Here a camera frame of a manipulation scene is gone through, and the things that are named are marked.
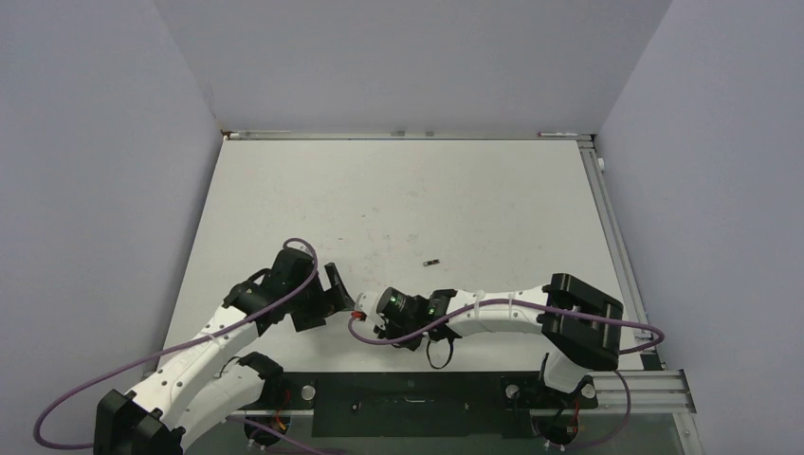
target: white wall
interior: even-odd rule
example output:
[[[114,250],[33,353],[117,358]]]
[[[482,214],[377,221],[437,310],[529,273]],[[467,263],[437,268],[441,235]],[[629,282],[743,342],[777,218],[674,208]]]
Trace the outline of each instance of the white wall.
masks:
[[[150,0],[32,1],[0,15],[0,446],[38,412],[161,346],[220,134]],[[111,387],[46,436],[92,440]]]
[[[597,132],[669,0],[155,0],[228,129]]]
[[[597,145],[709,454],[804,450],[804,3],[675,0]]]

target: white table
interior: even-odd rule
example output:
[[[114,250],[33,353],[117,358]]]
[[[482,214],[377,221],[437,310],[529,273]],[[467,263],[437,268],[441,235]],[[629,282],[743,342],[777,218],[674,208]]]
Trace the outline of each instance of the white table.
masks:
[[[487,292],[544,284],[568,272],[621,299],[603,228],[574,141],[230,140],[224,142],[166,346],[190,339],[230,288],[270,267],[302,237],[347,289],[393,286]],[[422,262],[440,264],[423,267]],[[297,334],[290,318],[245,353],[290,372],[426,372],[424,352],[370,346],[347,314]],[[359,331],[371,333],[368,323]],[[446,358],[446,343],[433,361]],[[634,346],[623,329],[621,348]],[[446,371],[537,370],[543,337],[480,334],[456,342]],[[639,355],[622,370],[642,370]]]

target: gray floor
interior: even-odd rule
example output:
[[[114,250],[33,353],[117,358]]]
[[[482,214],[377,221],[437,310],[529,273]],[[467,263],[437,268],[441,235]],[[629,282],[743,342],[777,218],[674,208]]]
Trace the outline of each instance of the gray floor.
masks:
[[[604,436],[620,422],[620,416],[587,416],[581,418],[582,432],[577,441],[589,441]],[[349,454],[366,455],[465,455],[501,454],[518,455],[544,453],[537,439],[503,440],[497,436],[478,435],[466,438],[310,438],[311,417],[296,417],[289,435],[314,447],[341,448]],[[549,453],[560,453],[550,449]],[[188,455],[251,454],[260,453],[256,447],[247,449],[243,426],[225,423],[213,428],[187,451]],[[671,415],[634,415],[629,425],[608,443],[579,450],[577,453],[596,455],[678,455],[681,449],[678,433]]]

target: gray wall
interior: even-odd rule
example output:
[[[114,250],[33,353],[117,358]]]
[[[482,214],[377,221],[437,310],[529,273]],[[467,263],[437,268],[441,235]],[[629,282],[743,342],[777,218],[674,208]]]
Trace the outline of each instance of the gray wall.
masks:
[[[597,144],[709,454],[804,450],[804,3],[675,0]]]
[[[228,129],[597,132],[669,0],[155,0]]]
[[[67,389],[161,345],[220,134],[150,0],[0,15],[0,451]],[[98,399],[46,435],[91,441]]]

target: black strap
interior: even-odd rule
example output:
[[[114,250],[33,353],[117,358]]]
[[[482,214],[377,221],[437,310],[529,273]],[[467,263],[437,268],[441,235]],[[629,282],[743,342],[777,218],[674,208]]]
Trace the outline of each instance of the black strap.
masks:
[[[427,349],[425,349],[425,354],[427,354],[427,356],[428,356],[428,362],[429,362],[429,365],[430,365],[430,366],[431,366],[431,367],[432,367],[434,370],[441,370],[441,369],[443,369],[444,367],[446,367],[447,365],[449,365],[449,362],[450,362],[450,361],[452,361],[452,354],[454,354],[454,353],[455,353],[455,344],[453,344],[453,341],[454,341],[454,339],[453,339],[453,338],[447,338],[447,342],[449,343],[449,356],[447,357],[447,361],[446,361],[446,362],[444,362],[444,365],[442,365],[442,366],[440,366],[440,367],[436,367],[435,365],[433,365],[433,364],[432,364],[432,359],[429,357],[429,346],[430,346],[430,344],[432,343],[432,341],[430,341],[430,340],[428,339],[428,345],[427,345]]]

